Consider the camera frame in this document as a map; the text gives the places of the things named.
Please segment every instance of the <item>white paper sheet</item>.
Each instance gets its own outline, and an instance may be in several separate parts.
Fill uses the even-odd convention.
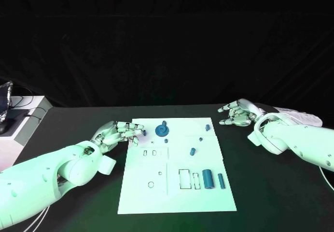
[[[167,122],[168,135],[158,137],[155,127],[162,120]],[[210,118],[139,118],[132,123],[145,126],[147,135],[138,136],[138,147],[128,144],[118,214],[236,211]],[[188,187],[184,183],[187,171],[181,171],[181,179],[178,175],[183,169],[190,173],[191,189],[180,189],[180,181]],[[213,189],[204,189],[204,169],[211,170]],[[219,173],[226,189],[220,189]]]

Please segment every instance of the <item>black table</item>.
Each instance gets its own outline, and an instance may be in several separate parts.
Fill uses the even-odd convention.
[[[211,117],[224,156],[236,212],[118,215],[126,143],[109,156],[116,160],[111,175],[96,174],[50,206],[39,232],[175,232],[175,231],[334,231],[334,192],[318,167],[291,152],[279,156],[247,140],[252,126],[220,126],[227,117],[221,105],[53,108],[18,156],[27,159],[89,140],[111,120],[132,118]],[[4,232],[20,232],[34,217]]]

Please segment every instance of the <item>white robotic arm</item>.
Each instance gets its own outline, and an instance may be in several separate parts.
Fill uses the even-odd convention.
[[[250,101],[240,99],[217,111],[229,110],[221,125],[247,126],[255,122],[249,140],[273,154],[291,149],[302,160],[334,171],[334,130],[302,124],[283,113],[266,113]]]
[[[103,155],[119,141],[138,144],[142,125],[108,122],[90,141],[37,156],[0,172],[0,230],[37,214],[96,172],[109,175],[115,160]]]

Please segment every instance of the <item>computer monitor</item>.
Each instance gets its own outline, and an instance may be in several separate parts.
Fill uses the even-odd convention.
[[[4,121],[6,116],[7,116],[11,89],[13,89],[11,81],[0,85],[0,123]]]

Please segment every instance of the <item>black mouse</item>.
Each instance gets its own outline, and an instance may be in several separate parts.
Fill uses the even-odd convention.
[[[10,128],[10,120],[4,120],[1,123],[0,123],[0,134],[4,134]]]

